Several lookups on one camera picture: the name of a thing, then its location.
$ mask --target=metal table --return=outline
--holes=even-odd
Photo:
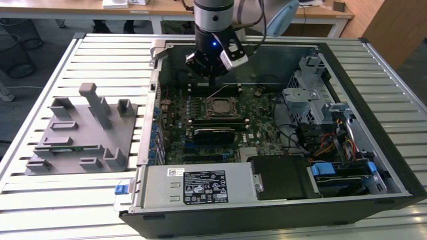
[[[143,132],[154,39],[184,39],[178,35],[87,34],[75,38],[0,163],[0,239],[140,240],[116,211],[130,196],[116,197],[115,186],[136,175],[139,139]],[[362,93],[421,182],[427,185],[427,108],[385,63],[368,43],[340,38],[271,38],[270,41],[326,42]],[[79,96],[83,82],[98,85],[108,102],[131,99],[139,105],[128,169],[119,173],[26,176],[27,160],[40,141],[52,112],[54,97]],[[343,95],[335,85],[340,100]],[[258,231],[186,239],[425,239],[427,201],[382,212],[355,224]]]

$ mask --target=cpu socket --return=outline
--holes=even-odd
[[[204,101],[207,119],[238,119],[238,100],[234,97],[212,97]]]

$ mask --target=blue latch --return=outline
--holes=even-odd
[[[375,172],[377,172],[375,163],[370,161],[370,162],[367,163],[367,166],[368,166],[368,169],[371,170],[371,172],[375,173]]]
[[[114,194],[115,194],[115,195],[130,194],[130,193],[128,193],[128,190],[130,190],[130,185],[128,185],[128,184],[126,184],[126,185],[118,185],[118,186],[115,186],[115,188],[114,188]]]
[[[335,174],[335,169],[330,162],[315,163],[310,168],[314,176]]]

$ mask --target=white cable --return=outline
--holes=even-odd
[[[43,86],[10,86],[7,89],[44,89]]]
[[[212,95],[206,98],[206,100],[208,100],[215,94],[218,94],[220,92],[220,90],[223,90],[223,88],[227,86],[228,85],[223,86],[216,92],[214,92]]]

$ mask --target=white sticker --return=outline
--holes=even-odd
[[[131,14],[148,14],[148,11],[131,11]]]
[[[168,168],[167,169],[167,176],[168,177],[179,177],[179,176],[184,176],[184,168]]]

